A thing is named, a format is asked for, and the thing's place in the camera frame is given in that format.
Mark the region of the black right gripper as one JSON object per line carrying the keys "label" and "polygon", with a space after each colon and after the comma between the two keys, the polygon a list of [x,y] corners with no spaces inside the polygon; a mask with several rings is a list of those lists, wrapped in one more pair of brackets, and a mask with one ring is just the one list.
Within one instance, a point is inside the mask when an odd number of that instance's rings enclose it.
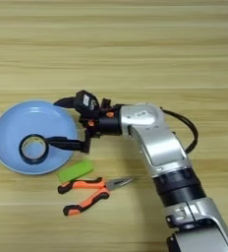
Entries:
{"label": "black right gripper", "polygon": [[[54,105],[74,108],[76,98],[74,96],[63,97],[54,102]],[[102,135],[121,135],[121,105],[108,108],[98,108],[94,112],[85,112],[80,116],[80,122],[86,128],[85,139],[72,140],[66,137],[50,137],[45,142],[55,148],[64,151],[78,151],[88,154],[90,148],[90,137],[99,138]]]}

